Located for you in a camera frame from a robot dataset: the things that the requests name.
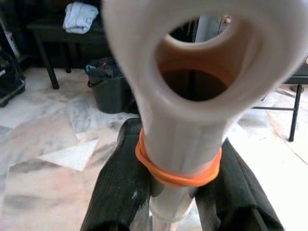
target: folded white cloth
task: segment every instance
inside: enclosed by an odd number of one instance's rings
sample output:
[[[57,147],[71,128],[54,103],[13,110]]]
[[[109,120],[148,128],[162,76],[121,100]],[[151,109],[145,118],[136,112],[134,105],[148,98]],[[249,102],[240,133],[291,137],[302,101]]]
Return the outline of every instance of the folded white cloth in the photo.
[[[90,30],[98,12],[95,6],[89,4],[70,3],[65,9],[63,29],[68,33],[85,34]]]

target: white marble tile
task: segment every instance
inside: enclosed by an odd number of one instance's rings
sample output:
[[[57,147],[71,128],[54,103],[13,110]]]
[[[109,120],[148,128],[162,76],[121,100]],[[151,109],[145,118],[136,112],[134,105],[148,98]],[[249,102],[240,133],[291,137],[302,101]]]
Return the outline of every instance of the white marble tile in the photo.
[[[50,116],[65,111],[65,103],[42,98],[26,99],[28,92],[15,97],[0,110],[0,126],[15,128],[34,119]]]
[[[50,154],[41,155],[38,159],[83,171],[94,152],[97,142],[98,140],[93,140],[82,143]]]
[[[235,125],[229,139],[252,169],[287,231],[308,230],[308,167],[278,136],[263,140]]]
[[[135,114],[107,114],[101,112],[92,92],[85,92],[77,99],[68,103],[68,113],[76,133],[84,132],[113,122],[122,123],[128,118],[137,117]]]
[[[66,73],[65,70],[55,68],[54,69],[57,79],[60,84],[60,88],[66,80],[74,82],[83,82],[85,87],[87,85],[87,75],[83,69],[72,69],[71,73]],[[52,89],[46,68],[32,67],[24,72],[26,76],[26,88],[29,90],[43,90]]]

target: orange rubber band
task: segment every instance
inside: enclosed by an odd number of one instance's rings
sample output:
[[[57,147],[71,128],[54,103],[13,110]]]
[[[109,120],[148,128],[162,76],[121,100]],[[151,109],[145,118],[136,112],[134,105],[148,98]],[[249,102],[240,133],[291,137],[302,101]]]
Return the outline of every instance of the orange rubber band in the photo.
[[[211,163],[209,168],[207,168],[204,172],[193,178],[185,178],[172,175],[156,167],[149,160],[146,154],[143,136],[144,136],[143,130],[141,130],[139,135],[139,141],[135,150],[136,157],[141,163],[143,163],[143,165],[145,165],[148,168],[150,173],[162,184],[172,187],[186,187],[186,186],[200,187],[208,184],[217,177],[219,173],[219,165],[221,159],[221,148],[214,157],[213,162]]]

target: trash bin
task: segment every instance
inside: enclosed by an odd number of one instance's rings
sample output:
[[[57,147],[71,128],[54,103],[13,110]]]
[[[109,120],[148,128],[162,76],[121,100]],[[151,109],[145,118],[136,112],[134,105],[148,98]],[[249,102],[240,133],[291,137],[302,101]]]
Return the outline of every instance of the trash bin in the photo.
[[[91,61],[85,71],[89,76],[98,108],[105,113],[138,113],[131,89],[113,58]]]

